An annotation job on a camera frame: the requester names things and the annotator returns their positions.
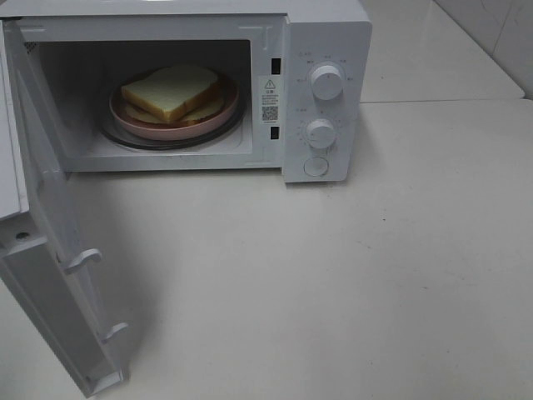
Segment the warning label sticker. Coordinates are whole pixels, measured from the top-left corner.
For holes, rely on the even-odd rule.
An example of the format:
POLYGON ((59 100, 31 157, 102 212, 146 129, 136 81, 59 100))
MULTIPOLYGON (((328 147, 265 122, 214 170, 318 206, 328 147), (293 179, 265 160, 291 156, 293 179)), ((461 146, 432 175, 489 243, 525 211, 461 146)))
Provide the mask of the warning label sticker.
POLYGON ((261 75, 257 81, 259 121, 263 124, 279 123, 283 85, 280 75, 261 75))

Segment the glass microwave turntable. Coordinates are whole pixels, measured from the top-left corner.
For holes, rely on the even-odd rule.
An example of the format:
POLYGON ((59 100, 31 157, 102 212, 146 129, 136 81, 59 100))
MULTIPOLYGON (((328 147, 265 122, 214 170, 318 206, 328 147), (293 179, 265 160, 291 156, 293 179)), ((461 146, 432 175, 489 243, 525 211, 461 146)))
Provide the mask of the glass microwave turntable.
POLYGON ((205 118, 185 116, 184 120, 171 126, 131 117, 127 110, 133 106, 114 93, 109 99, 107 115, 101 119, 101 131, 106 138, 127 148, 150 151, 192 148, 231 132, 247 110, 246 103, 236 92, 225 94, 214 103, 220 108, 205 118))

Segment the upper white power knob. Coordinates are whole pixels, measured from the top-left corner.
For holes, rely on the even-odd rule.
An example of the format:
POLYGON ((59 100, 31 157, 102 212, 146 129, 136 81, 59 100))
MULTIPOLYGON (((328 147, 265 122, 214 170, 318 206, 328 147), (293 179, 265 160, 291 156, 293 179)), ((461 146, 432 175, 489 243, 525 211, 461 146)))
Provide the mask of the upper white power knob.
POLYGON ((332 100, 343 91, 345 74, 334 62, 318 63, 311 69, 309 78, 311 91, 320 100, 332 100))

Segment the round door release button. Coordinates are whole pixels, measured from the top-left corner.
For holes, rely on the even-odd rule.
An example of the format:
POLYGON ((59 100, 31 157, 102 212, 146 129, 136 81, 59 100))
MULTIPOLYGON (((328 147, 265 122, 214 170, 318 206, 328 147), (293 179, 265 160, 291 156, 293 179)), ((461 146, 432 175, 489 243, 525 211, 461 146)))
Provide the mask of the round door release button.
POLYGON ((327 173, 328 161, 323 157, 310 157, 304 162, 304 172, 310 177, 320 177, 327 173))

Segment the lower white timer knob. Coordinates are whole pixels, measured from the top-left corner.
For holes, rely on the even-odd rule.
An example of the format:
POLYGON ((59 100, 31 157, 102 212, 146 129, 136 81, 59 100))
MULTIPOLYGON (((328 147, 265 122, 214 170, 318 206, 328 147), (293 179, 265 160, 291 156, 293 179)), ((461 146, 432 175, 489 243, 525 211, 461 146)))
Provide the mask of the lower white timer knob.
POLYGON ((336 129, 328 119, 319 118, 307 124, 305 137, 312 148, 325 149, 336 141, 336 129))

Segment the pink plate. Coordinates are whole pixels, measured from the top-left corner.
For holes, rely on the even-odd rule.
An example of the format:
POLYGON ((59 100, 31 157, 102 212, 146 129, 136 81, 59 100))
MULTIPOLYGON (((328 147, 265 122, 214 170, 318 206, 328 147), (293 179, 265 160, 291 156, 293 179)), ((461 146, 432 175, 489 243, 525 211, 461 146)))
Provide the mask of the pink plate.
POLYGON ((224 133, 233 122, 242 117, 246 104, 242 101, 239 85, 228 76, 221 74, 219 83, 225 105, 215 116, 200 123, 190 126, 173 126, 152 124, 138 121, 129 117, 125 112, 126 100, 122 98, 121 91, 117 88, 109 99, 110 111, 115 122, 135 138, 143 138, 162 143, 184 142, 189 139, 207 139, 210 135, 217 136, 224 133))

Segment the sandwich bread slice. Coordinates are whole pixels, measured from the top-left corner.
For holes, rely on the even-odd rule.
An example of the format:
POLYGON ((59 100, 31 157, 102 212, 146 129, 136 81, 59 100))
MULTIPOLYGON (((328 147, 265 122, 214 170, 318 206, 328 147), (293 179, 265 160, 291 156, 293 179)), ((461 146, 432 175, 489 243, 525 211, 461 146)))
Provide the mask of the sandwich bread slice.
POLYGON ((178 121, 220 93, 217 73, 188 64, 160 68, 121 87, 124 100, 165 123, 178 121))
POLYGON ((138 121, 152 124, 173 125, 173 126, 190 126, 200 123, 208 118, 217 115, 225 105, 225 100, 222 96, 212 99, 206 102, 202 106, 196 108, 193 111, 188 112, 180 119, 174 122, 164 122, 161 119, 154 117, 149 112, 140 109, 137 106, 131 105, 126 102, 125 112, 130 118, 134 118, 138 121))

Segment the lower sandwich bread slice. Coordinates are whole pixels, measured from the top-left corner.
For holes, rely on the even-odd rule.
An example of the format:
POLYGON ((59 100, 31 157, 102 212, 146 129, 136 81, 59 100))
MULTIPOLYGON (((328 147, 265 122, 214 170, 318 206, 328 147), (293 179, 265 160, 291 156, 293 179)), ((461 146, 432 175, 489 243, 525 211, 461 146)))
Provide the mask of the lower sandwich bread slice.
POLYGON ((225 105, 225 100, 222 96, 212 99, 206 102, 202 106, 196 108, 193 111, 188 112, 180 119, 174 122, 164 122, 161 119, 154 117, 149 112, 140 109, 137 106, 131 105, 126 102, 125 112, 130 118, 134 118, 138 121, 152 124, 173 125, 173 126, 190 126, 200 123, 208 118, 217 115, 225 105))

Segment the white microwave door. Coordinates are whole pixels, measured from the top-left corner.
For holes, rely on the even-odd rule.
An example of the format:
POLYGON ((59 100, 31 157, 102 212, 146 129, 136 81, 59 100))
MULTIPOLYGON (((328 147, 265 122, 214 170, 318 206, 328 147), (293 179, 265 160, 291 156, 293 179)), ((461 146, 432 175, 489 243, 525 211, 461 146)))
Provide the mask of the white microwave door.
POLYGON ((126 368, 92 280, 102 259, 84 247, 67 178, 52 146, 43 80, 18 22, 1 21, 1 277, 86 397, 122 382, 126 368))

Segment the upper sandwich bread slice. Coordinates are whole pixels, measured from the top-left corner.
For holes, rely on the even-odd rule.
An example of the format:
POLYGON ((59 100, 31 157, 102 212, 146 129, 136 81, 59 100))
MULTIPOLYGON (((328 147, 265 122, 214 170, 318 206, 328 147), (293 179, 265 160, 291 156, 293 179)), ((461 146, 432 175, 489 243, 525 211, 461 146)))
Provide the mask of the upper sandwich bread slice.
POLYGON ((220 93, 217 73, 188 64, 160 68, 121 87, 124 100, 165 123, 178 121, 220 93))

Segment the white microwave oven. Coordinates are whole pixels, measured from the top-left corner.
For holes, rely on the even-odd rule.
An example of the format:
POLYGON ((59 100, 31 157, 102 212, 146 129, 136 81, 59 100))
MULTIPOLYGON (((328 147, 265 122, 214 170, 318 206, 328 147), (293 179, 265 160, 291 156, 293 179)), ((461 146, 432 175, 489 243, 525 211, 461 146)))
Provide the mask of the white microwave oven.
POLYGON ((18 22, 31 64, 51 100, 50 139, 64 172, 140 172, 273 168, 289 183, 345 179, 372 25, 357 1, 4 1, 1 21, 18 22), (318 63, 345 74, 336 98, 311 91, 318 63), (191 64, 239 85, 247 110, 212 142, 150 151, 102 134, 115 89, 160 68, 191 64), (259 121, 258 77, 280 75, 279 123, 259 121), (316 149, 308 123, 328 119, 336 141, 316 149), (308 158, 329 163, 320 177, 308 158))

